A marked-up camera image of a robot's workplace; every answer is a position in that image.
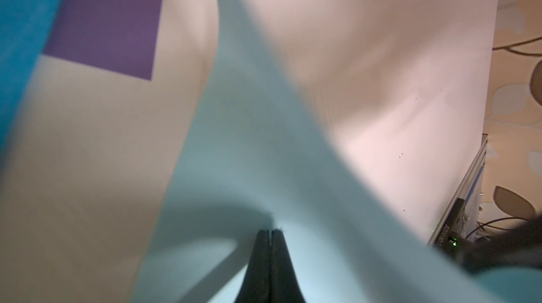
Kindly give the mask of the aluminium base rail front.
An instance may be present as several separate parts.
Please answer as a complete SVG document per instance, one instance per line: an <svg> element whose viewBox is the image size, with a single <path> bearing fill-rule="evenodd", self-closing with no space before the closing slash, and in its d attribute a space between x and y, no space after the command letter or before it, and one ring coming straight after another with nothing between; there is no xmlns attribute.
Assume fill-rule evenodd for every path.
<svg viewBox="0 0 542 303"><path fill-rule="evenodd" d="M480 149L430 237L428 246L442 247L450 235L466 239L478 227L487 146L488 135L483 134Z"/></svg>

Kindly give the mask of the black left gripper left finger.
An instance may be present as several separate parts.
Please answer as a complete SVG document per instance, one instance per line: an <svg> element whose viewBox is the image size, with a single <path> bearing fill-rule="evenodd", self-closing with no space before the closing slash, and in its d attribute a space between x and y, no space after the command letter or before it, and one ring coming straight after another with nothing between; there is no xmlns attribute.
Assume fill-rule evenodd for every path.
<svg viewBox="0 0 542 303"><path fill-rule="evenodd" d="M260 230L235 303L268 303L270 301L270 255L270 231Z"/></svg>

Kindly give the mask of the purple square paper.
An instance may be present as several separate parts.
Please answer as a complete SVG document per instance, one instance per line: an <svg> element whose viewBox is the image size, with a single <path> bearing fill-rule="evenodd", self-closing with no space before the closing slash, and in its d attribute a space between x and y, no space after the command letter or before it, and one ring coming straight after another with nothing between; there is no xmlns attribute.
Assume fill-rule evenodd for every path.
<svg viewBox="0 0 542 303"><path fill-rule="evenodd" d="M162 0L63 0L47 56L151 80Z"/></svg>

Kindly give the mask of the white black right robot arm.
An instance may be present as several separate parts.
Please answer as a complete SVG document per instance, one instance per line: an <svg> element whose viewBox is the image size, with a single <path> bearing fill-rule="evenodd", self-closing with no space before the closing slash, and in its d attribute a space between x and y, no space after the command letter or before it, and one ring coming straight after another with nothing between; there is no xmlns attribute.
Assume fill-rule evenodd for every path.
<svg viewBox="0 0 542 303"><path fill-rule="evenodd" d="M457 263L468 273L500 268L541 269L541 217L469 246L459 253Z"/></svg>

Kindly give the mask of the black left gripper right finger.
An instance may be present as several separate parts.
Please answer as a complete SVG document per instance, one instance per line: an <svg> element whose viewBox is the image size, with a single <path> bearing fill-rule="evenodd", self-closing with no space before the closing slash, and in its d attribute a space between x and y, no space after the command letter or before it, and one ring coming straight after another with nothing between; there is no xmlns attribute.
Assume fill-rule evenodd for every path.
<svg viewBox="0 0 542 303"><path fill-rule="evenodd" d="M292 264L284 233L271 233L270 302L305 303Z"/></svg>

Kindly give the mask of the light blue square paper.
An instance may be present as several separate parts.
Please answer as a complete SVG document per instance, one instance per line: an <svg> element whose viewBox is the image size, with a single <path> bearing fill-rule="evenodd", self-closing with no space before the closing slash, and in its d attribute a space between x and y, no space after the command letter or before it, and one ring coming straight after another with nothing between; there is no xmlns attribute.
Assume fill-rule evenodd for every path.
<svg viewBox="0 0 542 303"><path fill-rule="evenodd" d="M541 270L471 274L418 241L341 161L243 0L219 39L132 302L234 302L260 230L306 302L540 302Z"/></svg>

